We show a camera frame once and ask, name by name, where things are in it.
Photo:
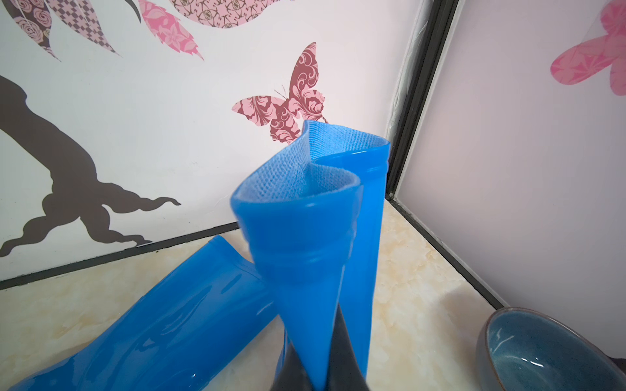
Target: butterfly wall decal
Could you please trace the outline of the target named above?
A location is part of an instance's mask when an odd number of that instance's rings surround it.
[[[296,61],[289,83],[289,97],[251,96],[235,103],[232,110],[243,114],[257,126],[269,124],[272,139],[287,144],[291,144],[301,134],[296,118],[327,123],[322,115],[324,96],[313,89],[319,79],[316,49],[317,45],[313,42]]]
[[[609,2],[600,13],[607,35],[568,49],[550,67],[561,84],[580,83],[611,66],[610,86],[614,94],[626,95],[626,0]]]

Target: black door frame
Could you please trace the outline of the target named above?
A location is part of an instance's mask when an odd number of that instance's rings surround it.
[[[391,141],[386,198],[492,307],[500,309],[504,307],[503,304],[463,267],[425,227],[420,225],[413,215],[398,203],[395,197],[458,4],[459,0],[433,1],[422,44],[418,45],[416,49],[418,53],[415,57],[415,64],[413,64],[411,83],[400,114],[398,131]]]

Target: pink leaf decal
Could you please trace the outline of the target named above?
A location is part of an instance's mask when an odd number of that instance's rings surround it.
[[[611,67],[611,90],[615,95],[626,95],[626,59],[618,58]]]
[[[147,0],[139,0],[139,7],[146,25],[162,43],[177,52],[196,54],[204,60],[193,36],[179,23],[178,18]]]
[[[229,29],[255,19],[278,0],[170,0],[187,19]]]
[[[612,64],[613,93],[626,95],[626,0],[613,0],[600,14],[607,35],[590,39],[565,51],[552,63],[550,72],[561,84],[588,79]]]
[[[605,37],[596,38],[561,54],[552,63],[552,76],[559,83],[570,86],[600,72],[614,60],[602,55],[604,43]]]
[[[600,13],[600,22],[609,34],[626,34],[626,0],[613,0]]]
[[[3,0],[4,7],[22,32],[56,58],[50,49],[52,18],[43,0]]]
[[[48,0],[50,8],[78,34],[115,53],[100,27],[96,11],[89,0]]]

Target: beige tile floor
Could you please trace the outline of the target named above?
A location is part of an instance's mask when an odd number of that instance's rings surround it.
[[[223,236],[250,259],[239,231]],[[208,240],[0,291],[0,390],[80,350]],[[386,203],[367,376],[372,391],[479,391],[474,346],[492,312]],[[267,391],[282,332],[277,318],[205,391]]]

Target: butterfly antenna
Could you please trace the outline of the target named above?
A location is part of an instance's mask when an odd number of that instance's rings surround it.
[[[285,98],[285,96],[283,94],[281,94],[280,92],[274,90],[275,93],[277,93],[278,95],[282,96],[285,100],[288,100],[287,98]]]

